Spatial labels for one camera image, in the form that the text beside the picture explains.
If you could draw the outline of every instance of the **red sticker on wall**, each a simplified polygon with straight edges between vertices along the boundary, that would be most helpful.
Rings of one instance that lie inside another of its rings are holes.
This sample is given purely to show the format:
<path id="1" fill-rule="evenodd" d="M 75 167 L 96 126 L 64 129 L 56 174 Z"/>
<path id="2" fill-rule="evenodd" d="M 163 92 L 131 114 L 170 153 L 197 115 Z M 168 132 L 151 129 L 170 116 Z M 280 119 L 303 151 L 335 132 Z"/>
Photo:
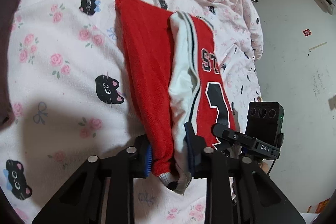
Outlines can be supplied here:
<path id="1" fill-rule="evenodd" d="M 305 35 L 305 36 L 309 36 L 309 35 L 311 35 L 311 31 L 309 30 L 309 29 L 306 29 L 306 30 L 304 30 L 304 31 L 302 31 L 303 32 L 303 34 Z"/>

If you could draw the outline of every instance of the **cat eye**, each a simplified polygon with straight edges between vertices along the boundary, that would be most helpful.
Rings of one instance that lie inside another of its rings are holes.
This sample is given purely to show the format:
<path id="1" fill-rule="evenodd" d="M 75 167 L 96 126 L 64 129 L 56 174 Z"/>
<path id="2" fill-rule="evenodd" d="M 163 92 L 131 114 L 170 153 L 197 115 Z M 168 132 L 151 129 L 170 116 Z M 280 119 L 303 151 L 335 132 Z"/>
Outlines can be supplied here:
<path id="1" fill-rule="evenodd" d="M 20 190 L 21 185 L 19 184 L 19 182 L 15 182 L 15 188 L 18 189 L 18 190 Z"/>
<path id="2" fill-rule="evenodd" d="M 17 172 L 13 171 L 12 172 L 12 177 L 16 179 L 17 178 Z"/>

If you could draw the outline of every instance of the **silver screw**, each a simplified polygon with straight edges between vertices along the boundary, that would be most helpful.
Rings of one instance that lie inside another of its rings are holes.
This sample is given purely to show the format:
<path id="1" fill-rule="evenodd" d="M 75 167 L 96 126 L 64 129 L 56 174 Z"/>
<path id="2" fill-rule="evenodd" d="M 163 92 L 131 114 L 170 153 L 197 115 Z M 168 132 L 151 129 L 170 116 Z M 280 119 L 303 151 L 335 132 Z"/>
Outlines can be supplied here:
<path id="1" fill-rule="evenodd" d="M 203 149 L 203 151 L 207 154 L 212 154 L 214 152 L 212 147 L 206 147 Z"/>
<path id="2" fill-rule="evenodd" d="M 96 162 L 98 160 L 98 157 L 97 156 L 95 156 L 95 155 L 93 155 L 93 156 L 90 156 L 88 159 L 87 159 L 87 161 L 88 162 Z"/>
<path id="3" fill-rule="evenodd" d="M 242 161 L 245 164 L 250 164 L 252 162 L 252 160 L 249 157 L 243 157 Z"/>
<path id="4" fill-rule="evenodd" d="M 137 149 L 134 146 L 130 146 L 126 149 L 126 152 L 129 154 L 134 154 L 137 151 Z"/>

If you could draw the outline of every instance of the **white wall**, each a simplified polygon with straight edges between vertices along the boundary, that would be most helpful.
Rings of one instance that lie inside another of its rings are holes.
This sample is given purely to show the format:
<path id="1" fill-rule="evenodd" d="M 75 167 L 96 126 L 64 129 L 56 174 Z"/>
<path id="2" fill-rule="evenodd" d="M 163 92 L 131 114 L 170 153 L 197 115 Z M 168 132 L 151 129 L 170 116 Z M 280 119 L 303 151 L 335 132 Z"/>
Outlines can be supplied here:
<path id="1" fill-rule="evenodd" d="M 270 176 L 305 212 L 336 188 L 336 15 L 318 0 L 259 0 L 255 7 L 264 32 L 256 62 L 261 95 L 285 110 L 285 140 Z"/>

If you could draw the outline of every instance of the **bed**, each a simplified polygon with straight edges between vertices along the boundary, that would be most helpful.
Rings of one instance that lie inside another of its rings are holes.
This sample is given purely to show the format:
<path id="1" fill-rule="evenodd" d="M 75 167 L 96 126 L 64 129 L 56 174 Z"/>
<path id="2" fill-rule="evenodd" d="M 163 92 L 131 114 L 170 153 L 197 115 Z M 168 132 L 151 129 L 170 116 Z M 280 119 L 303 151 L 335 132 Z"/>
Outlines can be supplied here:
<path id="1" fill-rule="evenodd" d="M 115 0 L 90 0 L 90 10 L 82 1 L 89 0 L 21 0 L 11 23 L 11 108 L 0 132 L 0 186 L 25 223 L 88 156 L 113 156 L 145 133 L 130 96 Z M 251 1 L 142 1 L 211 23 L 236 130 L 244 133 L 248 104 L 260 96 L 254 61 L 263 52 Z M 101 76 L 117 80 L 117 103 L 99 98 L 95 83 Z M 22 182 L 17 191 L 8 181 L 8 164 Z M 184 195 L 152 174 L 134 183 L 137 223 L 204 222 L 204 180 L 192 180 Z"/>

